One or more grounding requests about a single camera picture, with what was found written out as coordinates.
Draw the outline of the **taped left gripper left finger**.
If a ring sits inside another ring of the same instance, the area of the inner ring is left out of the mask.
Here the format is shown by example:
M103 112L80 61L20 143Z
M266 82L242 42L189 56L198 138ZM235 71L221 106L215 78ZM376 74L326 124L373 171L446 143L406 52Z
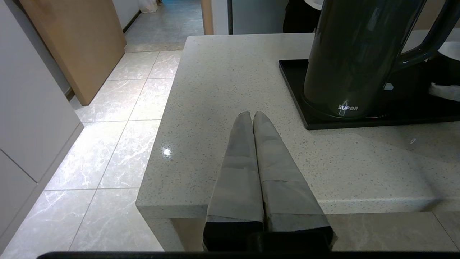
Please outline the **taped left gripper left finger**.
M247 250L249 239L264 230L263 198L251 113L232 126L220 172L209 201L205 250Z

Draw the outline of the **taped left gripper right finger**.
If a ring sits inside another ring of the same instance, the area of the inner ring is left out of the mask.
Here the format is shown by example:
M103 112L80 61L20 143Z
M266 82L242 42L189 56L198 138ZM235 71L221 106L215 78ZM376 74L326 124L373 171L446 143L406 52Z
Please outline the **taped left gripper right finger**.
M263 195L264 250L331 250L336 234L271 120L255 113L253 131Z

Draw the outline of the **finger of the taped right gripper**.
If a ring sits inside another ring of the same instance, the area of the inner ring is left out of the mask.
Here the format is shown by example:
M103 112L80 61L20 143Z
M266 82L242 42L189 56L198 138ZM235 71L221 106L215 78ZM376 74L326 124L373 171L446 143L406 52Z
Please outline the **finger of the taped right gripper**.
M437 85L431 83L429 87L429 94L438 98L447 99L451 101L460 101L460 86L457 85Z

